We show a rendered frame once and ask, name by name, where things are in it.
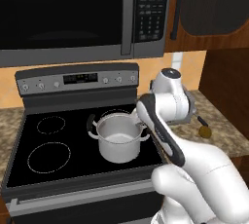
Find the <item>black and silver stove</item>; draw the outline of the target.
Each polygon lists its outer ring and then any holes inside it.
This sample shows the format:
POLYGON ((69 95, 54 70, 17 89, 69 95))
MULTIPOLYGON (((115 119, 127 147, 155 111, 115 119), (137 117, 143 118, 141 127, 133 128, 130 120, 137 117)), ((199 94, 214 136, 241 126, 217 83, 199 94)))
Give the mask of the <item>black and silver stove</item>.
MULTIPOLYGON (((133 161, 106 161, 87 120, 135 107, 139 67, 135 63, 54 66, 19 71, 18 92, 24 112, 2 182, 6 207, 12 199, 34 200, 88 189, 151 180, 163 154, 152 139, 142 142, 133 161), (130 81, 134 75, 135 82, 130 81), (109 83, 103 84, 103 78, 109 83), (27 84, 25 92, 21 86, 27 84)), ((154 192, 84 205, 11 216, 1 224, 151 224, 163 197, 154 192)))

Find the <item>black microwave oven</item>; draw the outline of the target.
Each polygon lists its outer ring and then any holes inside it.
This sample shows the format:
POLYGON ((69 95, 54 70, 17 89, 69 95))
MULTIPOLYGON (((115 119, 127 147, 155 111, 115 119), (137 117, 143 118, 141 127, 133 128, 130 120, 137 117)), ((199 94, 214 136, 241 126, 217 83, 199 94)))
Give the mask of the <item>black microwave oven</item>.
POLYGON ((162 56, 168 8, 133 0, 123 56, 123 0, 0 0, 0 67, 162 56))

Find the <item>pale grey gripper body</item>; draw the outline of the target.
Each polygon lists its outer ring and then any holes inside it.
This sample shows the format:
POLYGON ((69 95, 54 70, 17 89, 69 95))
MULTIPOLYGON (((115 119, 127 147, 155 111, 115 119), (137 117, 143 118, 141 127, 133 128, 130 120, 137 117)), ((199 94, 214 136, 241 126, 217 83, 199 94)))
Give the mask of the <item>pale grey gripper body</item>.
POLYGON ((167 123, 170 126, 189 124, 191 122, 192 116, 196 112, 195 98, 194 98, 194 96, 189 91, 184 91, 184 93, 185 93, 185 95, 186 95, 186 97, 188 99, 188 102, 189 102, 189 111, 188 111, 188 114, 187 114, 187 116, 186 116, 185 119, 168 121, 167 123))

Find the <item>dark brown cupboard door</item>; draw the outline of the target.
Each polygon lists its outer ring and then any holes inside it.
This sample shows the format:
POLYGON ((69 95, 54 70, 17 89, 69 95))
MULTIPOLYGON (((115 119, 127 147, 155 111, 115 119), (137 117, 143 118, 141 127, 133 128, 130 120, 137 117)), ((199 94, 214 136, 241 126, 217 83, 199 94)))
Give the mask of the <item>dark brown cupboard door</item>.
POLYGON ((182 0, 177 38, 171 40, 175 6, 170 0, 168 52, 249 48, 249 0, 182 0))

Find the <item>white wall outlet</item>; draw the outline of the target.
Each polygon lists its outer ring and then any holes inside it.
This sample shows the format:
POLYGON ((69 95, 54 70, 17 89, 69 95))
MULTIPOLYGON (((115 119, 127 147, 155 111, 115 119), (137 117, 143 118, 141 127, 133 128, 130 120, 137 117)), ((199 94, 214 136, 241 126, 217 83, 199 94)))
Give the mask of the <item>white wall outlet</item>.
POLYGON ((182 52, 173 53, 172 58, 171 58, 171 67, 173 69, 180 70, 181 65, 182 65, 182 61, 183 61, 183 53, 182 52))

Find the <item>brown wooden cabinet side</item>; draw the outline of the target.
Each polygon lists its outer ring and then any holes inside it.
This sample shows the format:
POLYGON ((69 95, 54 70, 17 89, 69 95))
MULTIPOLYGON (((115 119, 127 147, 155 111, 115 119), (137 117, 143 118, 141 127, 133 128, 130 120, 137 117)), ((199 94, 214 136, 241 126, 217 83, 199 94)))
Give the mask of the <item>brown wooden cabinet side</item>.
POLYGON ((208 51, 198 90, 249 138, 249 48, 208 51))

